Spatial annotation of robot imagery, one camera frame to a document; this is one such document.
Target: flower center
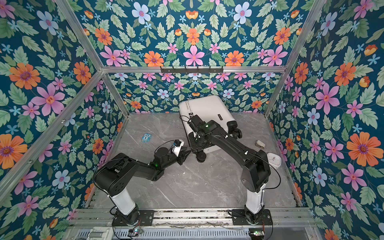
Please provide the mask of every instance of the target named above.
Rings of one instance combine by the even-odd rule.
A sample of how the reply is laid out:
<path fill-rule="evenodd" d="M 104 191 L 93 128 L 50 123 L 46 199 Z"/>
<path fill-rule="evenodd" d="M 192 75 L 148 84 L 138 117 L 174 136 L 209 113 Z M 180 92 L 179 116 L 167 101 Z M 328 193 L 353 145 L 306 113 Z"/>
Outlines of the flower center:
<path fill-rule="evenodd" d="M 10 154 L 13 153 L 13 148 L 10 146 L 3 147 L 3 149 L 0 150 L 0 156 L 8 157 Z"/>
<path fill-rule="evenodd" d="M 55 98 L 54 96 L 49 96 L 45 101 L 48 104 L 52 104 L 55 101 Z"/>
<path fill-rule="evenodd" d="M 28 81 L 31 78 L 31 73 L 23 72 L 22 74 L 20 74 L 20 78 L 24 81 Z"/>
<path fill-rule="evenodd" d="M 359 146 L 359 152 L 361 154 L 367 154 L 368 153 L 368 146 L 366 144 L 361 144 Z"/>

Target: metal beam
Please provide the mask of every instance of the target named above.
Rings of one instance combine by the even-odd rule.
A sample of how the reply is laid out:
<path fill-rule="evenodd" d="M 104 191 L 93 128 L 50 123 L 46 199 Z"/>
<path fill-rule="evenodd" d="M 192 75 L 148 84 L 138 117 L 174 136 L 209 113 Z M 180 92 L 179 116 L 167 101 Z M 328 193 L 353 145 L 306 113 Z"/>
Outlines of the metal beam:
<path fill-rule="evenodd" d="M 103 73 L 199 73 L 207 72 L 210 67 L 103 67 Z M 285 66 L 244 66 L 244 67 L 211 67 L 211 73 L 284 73 Z"/>
<path fill-rule="evenodd" d="M 3 202 L 12 190 L 24 177 L 33 163 L 45 151 L 47 145 L 55 138 L 67 119 L 77 110 L 86 96 L 94 89 L 102 77 L 101 71 L 97 71 L 87 84 L 77 93 L 72 101 L 63 109 L 63 111 L 55 118 L 48 128 L 40 135 L 40 137 L 32 144 L 23 157 L 15 164 L 13 168 L 4 176 L 0 182 L 0 202 Z"/>
<path fill-rule="evenodd" d="M 304 22 L 303 29 L 296 41 L 295 46 L 292 49 L 292 52 L 287 60 L 286 63 L 286 71 L 282 74 L 280 77 L 279 82 L 277 83 L 275 90 L 272 93 L 272 96 L 269 100 L 268 107 L 265 110 L 265 116 L 268 117 L 269 113 L 271 112 L 274 104 L 276 103 L 277 98 L 279 97 L 279 94 L 281 90 L 283 89 L 285 80 L 288 79 L 289 74 L 292 71 L 292 68 L 300 54 L 301 49 L 303 48 L 305 41 L 308 38 L 309 33 L 311 32 L 317 18 L 319 17 L 319 14 L 321 13 L 321 9 L 323 8 L 325 2 L 327 0 L 314 0 L 314 3 L 312 5 L 312 8 L 310 12 L 308 13 L 307 19 Z"/>
<path fill-rule="evenodd" d="M 60 11 L 63 13 L 72 31 L 75 33 L 79 43 L 93 63 L 93 66 L 96 68 L 96 70 L 100 70 L 103 66 L 103 63 L 101 62 L 96 50 L 93 48 L 91 42 L 89 41 L 88 36 L 85 34 L 84 28 L 73 12 L 71 5 L 67 0 L 56 0 L 55 2 L 58 5 Z"/>
<path fill-rule="evenodd" d="M 121 95 L 118 92 L 116 86 L 112 83 L 112 79 L 109 76 L 109 74 L 105 73 L 104 76 L 103 76 L 103 80 L 104 80 L 104 83 L 107 86 L 109 92 L 111 93 L 111 96 L 113 97 L 113 99 L 115 99 L 116 104 L 119 106 L 120 111 L 122 112 L 124 117 L 127 118 L 128 115 L 129 115 L 128 109 L 125 106 L 124 101 L 121 98 Z"/>

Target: floral wall panel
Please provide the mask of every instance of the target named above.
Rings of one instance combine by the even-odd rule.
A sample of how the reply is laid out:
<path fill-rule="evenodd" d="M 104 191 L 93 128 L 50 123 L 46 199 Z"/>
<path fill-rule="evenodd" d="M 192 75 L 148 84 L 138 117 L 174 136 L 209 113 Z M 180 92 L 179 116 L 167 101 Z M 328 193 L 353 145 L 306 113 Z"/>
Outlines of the floral wall panel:
<path fill-rule="evenodd" d="M 332 1 L 270 115 L 325 239 L 384 238 L 384 4 Z"/>
<path fill-rule="evenodd" d="M 276 66 L 286 63 L 313 1 L 78 4 L 78 19 L 108 66 Z"/>
<path fill-rule="evenodd" d="M 0 178 L 94 72 L 68 27 L 51 1 L 0 2 Z"/>
<path fill-rule="evenodd" d="M 0 239 L 60 240 L 84 207 L 93 172 L 105 162 L 122 121 L 100 81 L 2 203 Z"/>
<path fill-rule="evenodd" d="M 178 112 L 187 99 L 219 95 L 233 112 L 262 113 L 280 75 L 275 73 L 116 73 L 111 75 L 131 112 Z"/>

